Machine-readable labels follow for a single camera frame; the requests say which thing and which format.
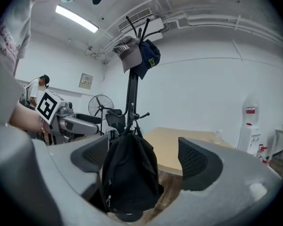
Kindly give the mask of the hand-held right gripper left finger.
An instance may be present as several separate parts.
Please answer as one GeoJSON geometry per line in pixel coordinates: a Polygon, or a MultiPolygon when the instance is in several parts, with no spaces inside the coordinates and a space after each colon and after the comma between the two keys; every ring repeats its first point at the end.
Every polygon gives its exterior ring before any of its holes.
{"type": "Polygon", "coordinates": [[[0,187],[20,226],[108,226],[108,217],[63,179],[46,145],[24,132],[0,126],[0,187]]]}

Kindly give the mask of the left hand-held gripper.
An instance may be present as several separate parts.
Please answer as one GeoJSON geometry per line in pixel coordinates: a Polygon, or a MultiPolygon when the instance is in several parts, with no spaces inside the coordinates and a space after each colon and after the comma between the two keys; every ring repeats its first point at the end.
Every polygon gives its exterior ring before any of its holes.
{"type": "Polygon", "coordinates": [[[94,135],[99,132],[98,124],[102,119],[82,113],[75,117],[71,102],[66,101],[56,92],[46,89],[37,104],[36,112],[45,121],[50,134],[54,137],[54,144],[63,144],[69,141],[67,134],[94,135]]]}

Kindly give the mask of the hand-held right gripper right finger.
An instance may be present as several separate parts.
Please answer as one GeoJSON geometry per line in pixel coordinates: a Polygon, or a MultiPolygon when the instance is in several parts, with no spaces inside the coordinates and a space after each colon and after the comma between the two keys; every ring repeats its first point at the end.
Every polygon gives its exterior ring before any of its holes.
{"type": "Polygon", "coordinates": [[[275,197],[282,180],[254,156],[178,139],[183,187],[150,226],[246,226],[275,197]]]}

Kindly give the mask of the black coat rack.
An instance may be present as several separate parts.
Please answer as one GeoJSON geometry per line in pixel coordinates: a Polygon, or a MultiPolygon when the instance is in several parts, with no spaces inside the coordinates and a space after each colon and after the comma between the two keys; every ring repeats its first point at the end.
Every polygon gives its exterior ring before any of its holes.
{"type": "MultiPolygon", "coordinates": [[[[136,32],[135,28],[133,29],[135,33],[134,38],[138,38],[140,40],[139,47],[141,46],[145,37],[148,37],[148,35],[145,36],[145,32],[147,30],[149,22],[150,20],[147,19],[144,29],[140,28],[138,32],[136,32]]],[[[123,132],[122,136],[131,133],[131,134],[138,135],[143,138],[140,127],[138,125],[138,120],[149,116],[149,113],[146,113],[140,116],[136,112],[138,81],[140,78],[134,72],[134,68],[128,71],[129,71],[129,78],[128,78],[125,112],[122,115],[117,115],[117,114],[114,114],[113,112],[111,112],[111,114],[115,115],[116,117],[123,117],[123,116],[127,117],[127,125],[126,125],[125,131],[123,132]]],[[[132,223],[132,222],[138,221],[143,216],[144,212],[146,211],[131,213],[131,214],[124,214],[124,213],[113,213],[113,214],[116,216],[117,219],[123,222],[132,223]]]]}

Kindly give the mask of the black backpack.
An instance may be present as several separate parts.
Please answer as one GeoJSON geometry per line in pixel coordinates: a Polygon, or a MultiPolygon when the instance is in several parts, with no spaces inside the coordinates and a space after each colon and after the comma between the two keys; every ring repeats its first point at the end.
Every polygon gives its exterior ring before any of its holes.
{"type": "Polygon", "coordinates": [[[157,158],[144,138],[127,134],[111,142],[102,168],[109,211],[131,214],[154,208],[164,192],[157,158]]]}

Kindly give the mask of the person's left forearm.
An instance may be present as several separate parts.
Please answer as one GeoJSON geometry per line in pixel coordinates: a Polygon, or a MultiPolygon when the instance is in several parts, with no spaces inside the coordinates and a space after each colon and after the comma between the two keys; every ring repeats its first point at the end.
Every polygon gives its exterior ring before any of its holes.
{"type": "Polygon", "coordinates": [[[19,102],[9,119],[9,124],[16,128],[37,133],[50,134],[49,124],[34,110],[31,110],[19,102]]]}

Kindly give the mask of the black standing fan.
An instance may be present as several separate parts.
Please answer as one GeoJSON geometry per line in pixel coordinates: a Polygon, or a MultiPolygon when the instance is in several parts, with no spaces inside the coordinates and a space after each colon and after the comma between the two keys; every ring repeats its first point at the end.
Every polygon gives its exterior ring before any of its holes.
{"type": "Polygon", "coordinates": [[[114,104],[112,100],[103,94],[96,95],[91,98],[88,104],[88,111],[90,116],[98,117],[101,119],[100,122],[100,134],[103,135],[102,132],[102,124],[106,119],[106,114],[108,110],[114,109],[114,104]]]}

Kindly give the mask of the black office chair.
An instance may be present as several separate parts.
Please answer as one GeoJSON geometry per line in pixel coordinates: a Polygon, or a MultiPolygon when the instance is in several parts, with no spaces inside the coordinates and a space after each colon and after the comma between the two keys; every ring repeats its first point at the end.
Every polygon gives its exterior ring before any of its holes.
{"type": "MultiPolygon", "coordinates": [[[[122,111],[120,109],[110,109],[110,112],[113,112],[114,114],[121,115],[122,111]]],[[[106,114],[106,121],[110,127],[115,128],[119,135],[122,136],[123,132],[125,131],[126,128],[126,123],[125,123],[125,116],[123,117],[116,117],[115,115],[111,113],[106,114]]]]}

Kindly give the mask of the white water dispenser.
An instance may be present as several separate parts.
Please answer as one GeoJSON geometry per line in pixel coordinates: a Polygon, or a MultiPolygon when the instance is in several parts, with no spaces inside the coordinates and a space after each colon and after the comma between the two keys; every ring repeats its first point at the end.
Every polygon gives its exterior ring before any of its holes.
{"type": "Polygon", "coordinates": [[[256,156],[259,150],[260,136],[261,132],[258,126],[248,124],[242,126],[237,149],[256,156]]]}

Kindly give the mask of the large clear water jug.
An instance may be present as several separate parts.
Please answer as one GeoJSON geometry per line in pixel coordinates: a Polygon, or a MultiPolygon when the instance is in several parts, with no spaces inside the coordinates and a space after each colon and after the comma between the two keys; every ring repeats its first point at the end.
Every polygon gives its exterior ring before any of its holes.
{"type": "Polygon", "coordinates": [[[248,96],[242,105],[243,126],[256,126],[259,121],[259,103],[256,97],[248,96]]]}

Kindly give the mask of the grey baseball cap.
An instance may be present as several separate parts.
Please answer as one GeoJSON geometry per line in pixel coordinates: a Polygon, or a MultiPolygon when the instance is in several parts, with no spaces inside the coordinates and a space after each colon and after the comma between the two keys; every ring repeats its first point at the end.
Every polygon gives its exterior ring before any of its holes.
{"type": "Polygon", "coordinates": [[[122,62],[124,73],[142,62],[142,55],[139,48],[140,40],[131,36],[125,36],[113,47],[122,62]]]}

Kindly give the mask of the navy baseball cap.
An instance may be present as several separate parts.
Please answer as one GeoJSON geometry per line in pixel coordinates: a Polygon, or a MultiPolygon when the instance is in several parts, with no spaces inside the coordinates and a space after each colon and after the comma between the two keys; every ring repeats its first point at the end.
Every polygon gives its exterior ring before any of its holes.
{"type": "Polygon", "coordinates": [[[159,64],[161,54],[159,49],[150,40],[141,43],[140,52],[142,62],[134,67],[134,72],[143,80],[147,71],[159,64]]]}

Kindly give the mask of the ceiling light panel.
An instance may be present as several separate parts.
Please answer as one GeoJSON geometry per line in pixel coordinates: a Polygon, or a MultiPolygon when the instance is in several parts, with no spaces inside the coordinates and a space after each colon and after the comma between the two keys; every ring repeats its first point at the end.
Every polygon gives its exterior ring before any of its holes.
{"type": "Polygon", "coordinates": [[[73,13],[72,11],[57,5],[55,12],[74,21],[75,23],[79,24],[80,26],[86,28],[88,31],[95,33],[99,29],[97,26],[92,24],[91,22],[87,21],[86,19],[82,18],[81,16],[73,13]]]}

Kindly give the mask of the white air conditioner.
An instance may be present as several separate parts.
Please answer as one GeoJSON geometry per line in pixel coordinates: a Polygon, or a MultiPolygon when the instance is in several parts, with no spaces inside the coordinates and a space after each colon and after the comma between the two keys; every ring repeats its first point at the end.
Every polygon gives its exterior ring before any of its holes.
{"type": "MultiPolygon", "coordinates": [[[[149,39],[150,41],[154,42],[163,38],[162,30],[164,29],[164,24],[162,22],[162,19],[160,17],[155,17],[150,8],[141,10],[135,15],[130,16],[129,19],[135,27],[136,32],[138,32],[140,28],[144,29],[147,19],[150,20],[147,30],[145,32],[145,36],[150,33],[161,30],[161,32],[150,35],[149,37],[145,37],[145,40],[149,39]]],[[[133,28],[129,24],[129,21],[127,19],[125,19],[118,25],[118,29],[120,32],[120,34],[117,36],[118,39],[124,36],[135,37],[133,28]]]]}

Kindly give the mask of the person's white printed shirt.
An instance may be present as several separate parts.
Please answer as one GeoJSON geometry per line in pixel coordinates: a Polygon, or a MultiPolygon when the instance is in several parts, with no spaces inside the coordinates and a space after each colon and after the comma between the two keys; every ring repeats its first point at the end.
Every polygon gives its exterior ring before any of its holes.
{"type": "Polygon", "coordinates": [[[0,18],[0,64],[14,74],[31,32],[31,0],[12,0],[0,18]]]}

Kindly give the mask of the framed wall sign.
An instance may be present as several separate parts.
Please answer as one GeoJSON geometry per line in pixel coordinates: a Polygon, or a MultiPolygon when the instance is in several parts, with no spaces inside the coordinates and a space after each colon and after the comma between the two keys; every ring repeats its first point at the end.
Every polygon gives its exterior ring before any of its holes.
{"type": "Polygon", "coordinates": [[[93,77],[91,75],[82,73],[80,82],[79,82],[79,87],[90,90],[92,86],[92,81],[93,81],[93,77]]]}

